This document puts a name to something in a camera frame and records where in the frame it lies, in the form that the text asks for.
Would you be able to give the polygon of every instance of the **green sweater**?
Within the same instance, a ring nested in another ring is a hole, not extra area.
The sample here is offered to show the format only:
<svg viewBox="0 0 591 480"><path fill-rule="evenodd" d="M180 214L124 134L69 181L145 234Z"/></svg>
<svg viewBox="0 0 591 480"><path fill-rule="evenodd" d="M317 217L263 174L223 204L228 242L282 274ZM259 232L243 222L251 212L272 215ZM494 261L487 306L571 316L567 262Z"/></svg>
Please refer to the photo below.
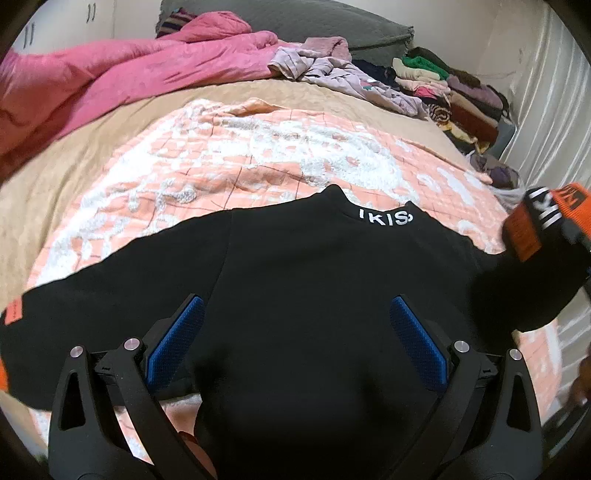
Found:
<svg viewBox="0 0 591 480"><path fill-rule="evenodd" d="M439 68L437 65L428 61L427 59L424 59L423 57L414 57L413 59L409 57L404 57L402 59L402 63L404 63L405 66L412 69L423 69L429 70L430 72L438 73L442 80L447 80L447 78L449 77L448 72Z"/></svg>

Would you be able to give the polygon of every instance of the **metal screw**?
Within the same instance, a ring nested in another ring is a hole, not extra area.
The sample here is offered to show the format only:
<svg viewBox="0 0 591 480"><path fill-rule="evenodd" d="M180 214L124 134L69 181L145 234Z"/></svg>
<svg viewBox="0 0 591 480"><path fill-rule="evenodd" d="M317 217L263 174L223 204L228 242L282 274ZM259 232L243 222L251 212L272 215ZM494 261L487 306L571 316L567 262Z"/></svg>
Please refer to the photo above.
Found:
<svg viewBox="0 0 591 480"><path fill-rule="evenodd" d="M126 350L129 350L131 352L135 350L137 347L139 347L139 340L137 338L130 338L124 343L123 346Z"/></svg>
<svg viewBox="0 0 591 480"><path fill-rule="evenodd" d="M517 348L512 348L509 350L509 356L513 360L521 360L523 358L523 355L521 355L521 352Z"/></svg>
<svg viewBox="0 0 591 480"><path fill-rule="evenodd" d="M84 349L78 345L75 346L72 350L70 350L70 356L72 358L78 358L80 355L82 355L82 352L84 352Z"/></svg>
<svg viewBox="0 0 591 480"><path fill-rule="evenodd" d="M460 353L466 353L470 349L470 345L468 345L464 340L458 340L453 344L453 347Z"/></svg>

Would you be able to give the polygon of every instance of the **lavender shirt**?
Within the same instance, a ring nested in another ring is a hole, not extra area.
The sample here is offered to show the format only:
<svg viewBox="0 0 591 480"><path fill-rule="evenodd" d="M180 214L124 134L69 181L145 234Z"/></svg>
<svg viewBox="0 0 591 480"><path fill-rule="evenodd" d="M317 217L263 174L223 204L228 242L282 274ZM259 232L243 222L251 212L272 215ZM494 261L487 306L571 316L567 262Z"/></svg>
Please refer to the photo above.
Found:
<svg viewBox="0 0 591 480"><path fill-rule="evenodd" d="M499 96L493 92L488 86L483 85L480 88L471 88L468 85L464 85L455 75L450 75L447 79L447 84L453 90L460 93L465 93L468 96L476 100L480 100L482 103L503 110L503 102Z"/></svg>

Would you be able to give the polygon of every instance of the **beige bedspread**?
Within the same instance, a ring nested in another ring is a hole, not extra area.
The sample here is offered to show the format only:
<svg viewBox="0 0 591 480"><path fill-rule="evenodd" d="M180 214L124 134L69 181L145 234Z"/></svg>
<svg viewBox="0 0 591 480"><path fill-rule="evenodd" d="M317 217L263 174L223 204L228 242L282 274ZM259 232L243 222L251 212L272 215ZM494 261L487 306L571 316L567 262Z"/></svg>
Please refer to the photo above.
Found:
<svg viewBox="0 0 591 480"><path fill-rule="evenodd" d="M369 102L305 83L256 80L214 85L122 106L55 142L1 187L0 310L24 291L47 236L57 227L70 202L98 176L114 149L193 99L234 103L250 97L361 122L424 145L437 156L469 168L434 123L397 115Z"/></svg>

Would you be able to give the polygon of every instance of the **orange label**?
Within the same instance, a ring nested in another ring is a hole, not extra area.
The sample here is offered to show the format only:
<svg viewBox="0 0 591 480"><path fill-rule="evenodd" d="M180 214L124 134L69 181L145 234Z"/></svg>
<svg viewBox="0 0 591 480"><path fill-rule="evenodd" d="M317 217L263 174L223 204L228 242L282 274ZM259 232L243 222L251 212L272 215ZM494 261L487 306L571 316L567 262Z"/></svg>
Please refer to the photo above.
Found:
<svg viewBox="0 0 591 480"><path fill-rule="evenodd" d="M6 369L4 368L4 364L2 363L1 358L0 358L0 391L3 391L3 392L8 391L8 374L6 373Z"/></svg>
<svg viewBox="0 0 591 480"><path fill-rule="evenodd" d="M591 238L591 198L587 190L578 183L552 190L552 197L560 212L573 220L588 238Z"/></svg>
<svg viewBox="0 0 591 480"><path fill-rule="evenodd" d="M18 297L8 304L6 307L6 316L4 317L4 325L10 325L22 318L22 298Z"/></svg>
<svg viewBox="0 0 591 480"><path fill-rule="evenodd" d="M511 212L505 221L505 229L521 262L525 262L542 247L527 207L523 203Z"/></svg>

